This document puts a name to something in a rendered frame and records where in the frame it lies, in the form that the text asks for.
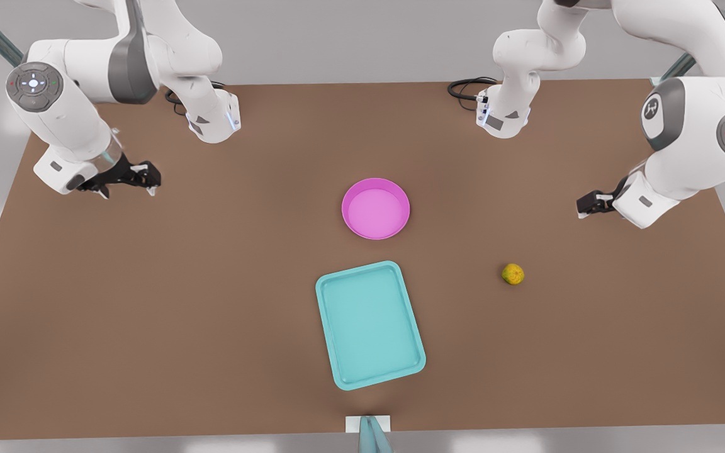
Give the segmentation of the pink round plate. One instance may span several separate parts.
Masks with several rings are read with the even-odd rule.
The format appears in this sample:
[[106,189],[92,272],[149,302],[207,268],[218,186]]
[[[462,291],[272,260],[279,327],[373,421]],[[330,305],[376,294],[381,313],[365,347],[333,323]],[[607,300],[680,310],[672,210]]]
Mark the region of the pink round plate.
[[399,184],[385,178],[366,178],[351,186],[340,212],[348,229],[366,240],[386,240],[400,232],[410,218],[410,201]]

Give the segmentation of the teal rectangular tray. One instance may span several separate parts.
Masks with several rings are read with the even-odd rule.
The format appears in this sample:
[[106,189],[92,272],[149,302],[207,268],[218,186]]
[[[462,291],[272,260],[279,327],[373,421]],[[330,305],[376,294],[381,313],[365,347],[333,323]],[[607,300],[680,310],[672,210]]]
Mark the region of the teal rectangular tray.
[[351,392],[425,368],[400,266],[392,260],[320,276],[315,284],[334,383]]

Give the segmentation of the silver frame post with foot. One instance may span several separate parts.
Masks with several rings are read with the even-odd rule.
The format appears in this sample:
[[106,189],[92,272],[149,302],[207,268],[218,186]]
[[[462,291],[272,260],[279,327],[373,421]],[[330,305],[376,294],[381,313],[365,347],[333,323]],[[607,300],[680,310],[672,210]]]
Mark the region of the silver frame post with foot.
[[386,436],[391,432],[390,415],[346,416],[345,428],[359,435],[359,453],[394,453]]

